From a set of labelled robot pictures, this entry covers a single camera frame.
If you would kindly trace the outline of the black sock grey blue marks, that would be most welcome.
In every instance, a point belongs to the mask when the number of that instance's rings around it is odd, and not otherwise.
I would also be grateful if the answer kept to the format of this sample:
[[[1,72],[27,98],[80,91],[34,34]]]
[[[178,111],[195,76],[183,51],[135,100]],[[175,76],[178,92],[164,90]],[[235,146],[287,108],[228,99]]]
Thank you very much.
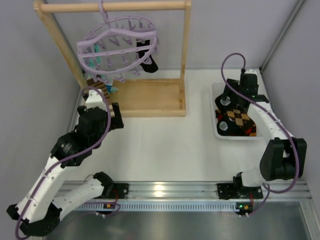
[[[241,106],[241,100],[242,98],[225,84],[222,94],[216,97],[214,102],[221,112],[231,110],[243,111],[244,108]]]

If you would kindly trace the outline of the brown argyle sock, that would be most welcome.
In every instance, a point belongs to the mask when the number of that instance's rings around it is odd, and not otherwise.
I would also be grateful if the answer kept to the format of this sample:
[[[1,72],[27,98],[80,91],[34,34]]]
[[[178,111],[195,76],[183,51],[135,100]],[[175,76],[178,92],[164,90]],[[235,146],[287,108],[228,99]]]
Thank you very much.
[[[257,136],[257,126],[255,122],[243,110],[228,110],[226,114],[229,121],[235,123],[237,126],[237,133],[235,136]]]

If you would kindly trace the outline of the purple round clip hanger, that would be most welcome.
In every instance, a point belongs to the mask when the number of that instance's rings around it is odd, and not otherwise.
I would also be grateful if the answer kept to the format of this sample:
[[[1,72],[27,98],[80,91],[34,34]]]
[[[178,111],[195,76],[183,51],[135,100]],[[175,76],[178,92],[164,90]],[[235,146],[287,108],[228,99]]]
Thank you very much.
[[[122,15],[109,18],[98,2],[102,23],[91,29],[77,45],[77,58],[84,71],[90,72],[94,82],[96,76],[106,76],[113,81],[124,82],[124,74],[140,75],[145,72],[141,63],[150,55],[157,54],[159,39],[155,25],[147,18],[134,15]],[[150,40],[150,45],[137,47],[136,41]],[[138,52],[148,50],[142,58]],[[98,69],[88,66],[89,59],[100,57]]]

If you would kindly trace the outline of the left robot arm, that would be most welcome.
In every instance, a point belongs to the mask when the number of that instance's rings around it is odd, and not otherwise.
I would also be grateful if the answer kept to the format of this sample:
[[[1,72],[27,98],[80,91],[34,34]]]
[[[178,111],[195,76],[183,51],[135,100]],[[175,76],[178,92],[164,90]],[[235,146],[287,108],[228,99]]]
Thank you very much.
[[[81,105],[77,108],[78,124],[58,138],[46,166],[26,197],[6,210],[17,221],[17,239],[21,238],[20,232],[24,239],[44,237],[75,208],[91,199],[108,197],[114,191],[114,180],[101,171],[78,188],[56,196],[71,172],[101,146],[105,133],[124,127],[119,104],[113,102],[109,108],[112,114],[97,106],[87,108]]]

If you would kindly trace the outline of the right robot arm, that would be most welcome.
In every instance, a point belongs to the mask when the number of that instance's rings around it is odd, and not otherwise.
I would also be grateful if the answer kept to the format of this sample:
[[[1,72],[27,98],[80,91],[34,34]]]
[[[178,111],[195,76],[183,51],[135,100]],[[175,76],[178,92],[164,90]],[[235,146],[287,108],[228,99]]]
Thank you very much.
[[[274,180],[292,180],[287,188],[291,190],[303,175],[307,142],[294,137],[283,126],[267,97],[258,93],[258,88],[257,72],[252,69],[243,71],[236,89],[239,93],[236,102],[256,124],[266,148],[259,164],[251,170],[239,172],[233,177],[233,183],[241,189],[265,186]]]

